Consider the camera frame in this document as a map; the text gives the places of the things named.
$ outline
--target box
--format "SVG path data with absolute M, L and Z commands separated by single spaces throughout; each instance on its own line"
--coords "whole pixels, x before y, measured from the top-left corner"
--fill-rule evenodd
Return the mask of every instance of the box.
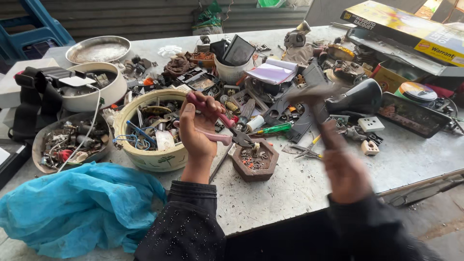
M 371 78 L 380 85 L 382 91 L 395 93 L 402 83 L 418 83 L 427 75 L 429 74 L 421 69 L 387 60 L 377 65 Z
M 19 100 L 21 86 L 16 84 L 14 76 L 18 72 L 24 71 L 28 66 L 34 68 L 45 68 L 59 65 L 53 58 L 20 61 L 15 63 L 0 81 L 0 108 L 6 109 L 18 107 L 21 104 L 21 101 Z
M 464 31 L 366 1 L 345 9 L 342 20 L 393 39 L 438 60 L 464 67 Z

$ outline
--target hand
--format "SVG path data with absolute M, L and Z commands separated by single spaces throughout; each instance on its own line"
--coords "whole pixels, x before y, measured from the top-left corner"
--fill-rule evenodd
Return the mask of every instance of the hand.
M 195 106 L 187 100 L 180 109 L 180 140 L 188 151 L 187 165 L 182 174 L 182 181 L 208 184 L 209 172 L 218 144 L 210 141 L 195 128 L 214 133 L 214 124 L 218 117 L 215 111 L 225 113 L 221 103 L 211 96 L 204 96 L 200 91 L 193 92 L 200 102 L 206 102 L 208 111 L 195 114 Z
M 339 204 L 351 204 L 372 194 L 364 163 L 344 150 L 346 141 L 336 133 L 335 120 L 323 123 L 322 129 L 332 144 L 336 144 L 334 149 L 326 150 L 322 157 L 332 187 L 331 199 Z

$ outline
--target person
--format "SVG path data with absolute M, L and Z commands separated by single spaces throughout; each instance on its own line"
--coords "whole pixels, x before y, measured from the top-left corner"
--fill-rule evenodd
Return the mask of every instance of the person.
M 209 111 L 196 114 L 193 104 L 182 105 L 180 137 L 188 161 L 181 181 L 172 181 L 168 203 L 135 251 L 136 261 L 225 258 L 226 237 L 216 221 L 216 186 L 208 184 L 217 144 L 195 130 L 214 133 L 217 117 L 212 113 L 225 109 L 213 97 L 194 94 Z M 406 232 L 395 209 L 375 197 L 363 163 L 344 150 L 346 141 L 335 132 L 335 121 L 322 128 L 337 144 L 323 155 L 332 188 L 328 212 L 351 260 L 441 260 Z

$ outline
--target green-handled screwdriver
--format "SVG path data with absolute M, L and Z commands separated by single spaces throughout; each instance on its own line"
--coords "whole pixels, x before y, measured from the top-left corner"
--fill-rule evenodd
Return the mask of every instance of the green-handled screwdriver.
M 255 134 L 274 134 L 277 132 L 286 132 L 291 129 L 291 123 L 287 122 L 284 124 L 279 124 L 276 126 L 272 126 L 269 128 L 264 128 L 262 130 L 258 130 L 257 132 L 254 133 L 249 133 L 248 135 L 255 135 Z

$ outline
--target hexagonal brown dish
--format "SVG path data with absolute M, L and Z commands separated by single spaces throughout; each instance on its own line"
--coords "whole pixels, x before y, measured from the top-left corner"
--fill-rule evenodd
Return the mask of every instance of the hexagonal brown dish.
M 237 149 L 232 156 L 232 164 L 235 170 L 240 174 L 240 176 L 246 182 L 250 181 L 265 181 L 269 180 L 274 174 L 276 168 L 277 160 L 279 159 L 279 153 L 271 146 L 265 139 L 253 139 L 254 142 L 259 142 L 260 148 L 259 151 L 265 151 L 268 155 L 267 159 L 263 159 L 264 168 L 262 170 L 252 170 L 245 166 L 241 160 L 241 154 L 243 148 L 236 145 Z

